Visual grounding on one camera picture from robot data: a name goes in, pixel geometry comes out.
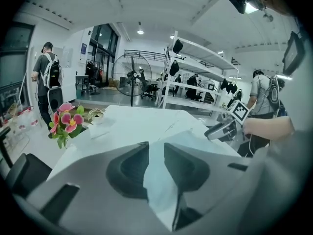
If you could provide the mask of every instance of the fan stand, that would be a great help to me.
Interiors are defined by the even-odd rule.
[[[131,83],[132,83],[132,93],[131,93],[131,107],[132,107],[134,100],[134,80],[132,80]]]

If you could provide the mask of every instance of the white table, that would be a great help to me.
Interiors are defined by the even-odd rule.
[[[164,143],[178,143],[207,152],[239,156],[226,143],[209,141],[204,136],[208,128],[186,111],[111,105],[104,116],[103,124],[89,125],[88,130],[73,140],[74,143],[58,161],[48,179],[83,157],[148,141],[150,163],[145,172],[144,187],[148,191],[150,207],[169,229],[175,215],[177,197],[173,196],[176,196],[177,187],[164,164]]]

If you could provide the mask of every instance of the railing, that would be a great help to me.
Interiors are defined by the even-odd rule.
[[[125,49],[124,56],[130,56],[131,53],[137,54],[135,58],[140,59],[140,57],[144,57],[147,60],[154,60],[154,61],[165,61],[165,54],[150,52],[150,51],[142,51],[142,50],[133,50],[133,49]]]

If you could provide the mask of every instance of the black cap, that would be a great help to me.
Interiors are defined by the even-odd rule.
[[[52,44],[51,42],[46,42],[46,43],[44,44],[44,47],[48,47],[48,48],[50,48],[50,49],[52,50],[53,44]]]

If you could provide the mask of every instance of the flower pot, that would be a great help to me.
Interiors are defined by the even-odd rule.
[[[104,115],[100,117],[92,117],[92,124],[102,124],[104,122]]]

